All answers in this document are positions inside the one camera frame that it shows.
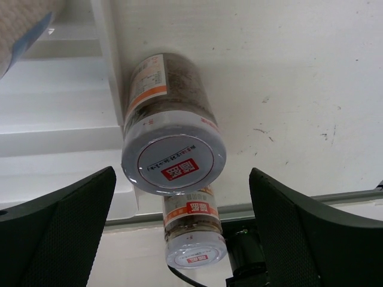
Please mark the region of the blue-label bead jar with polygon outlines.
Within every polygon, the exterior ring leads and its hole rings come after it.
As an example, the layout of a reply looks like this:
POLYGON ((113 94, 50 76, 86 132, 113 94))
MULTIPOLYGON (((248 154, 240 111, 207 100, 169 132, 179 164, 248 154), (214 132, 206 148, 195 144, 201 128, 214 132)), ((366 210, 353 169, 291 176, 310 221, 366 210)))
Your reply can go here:
POLYGON ((1 76, 44 33, 65 1, 1 1, 1 76))

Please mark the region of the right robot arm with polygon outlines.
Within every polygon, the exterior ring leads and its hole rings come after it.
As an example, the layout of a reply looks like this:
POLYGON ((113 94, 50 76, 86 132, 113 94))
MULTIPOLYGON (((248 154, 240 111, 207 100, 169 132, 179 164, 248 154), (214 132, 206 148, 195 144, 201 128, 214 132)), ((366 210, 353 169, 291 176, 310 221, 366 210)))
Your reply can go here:
POLYGON ((232 269, 211 264, 218 247, 189 232, 160 259, 159 231, 106 231, 116 183, 106 167, 68 187, 1 210, 2 286, 197 286, 182 268, 202 267, 213 285, 381 286, 382 222, 328 206, 259 169, 250 173, 254 218, 217 233, 232 269))

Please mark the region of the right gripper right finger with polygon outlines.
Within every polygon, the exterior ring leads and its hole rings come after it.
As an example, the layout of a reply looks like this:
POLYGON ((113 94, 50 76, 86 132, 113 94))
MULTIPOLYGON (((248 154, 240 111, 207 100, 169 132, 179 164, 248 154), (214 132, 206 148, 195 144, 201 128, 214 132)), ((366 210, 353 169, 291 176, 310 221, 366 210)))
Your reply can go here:
POLYGON ((271 286, 382 286, 382 221, 316 201, 256 168, 249 185, 271 286))

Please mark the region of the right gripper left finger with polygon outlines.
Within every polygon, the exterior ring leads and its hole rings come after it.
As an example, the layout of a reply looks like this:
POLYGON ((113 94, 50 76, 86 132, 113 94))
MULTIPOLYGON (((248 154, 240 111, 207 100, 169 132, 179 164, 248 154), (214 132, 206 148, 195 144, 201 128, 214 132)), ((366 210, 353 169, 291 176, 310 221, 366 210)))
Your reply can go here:
POLYGON ((1 210, 1 286, 86 286, 115 184, 106 167, 1 210))

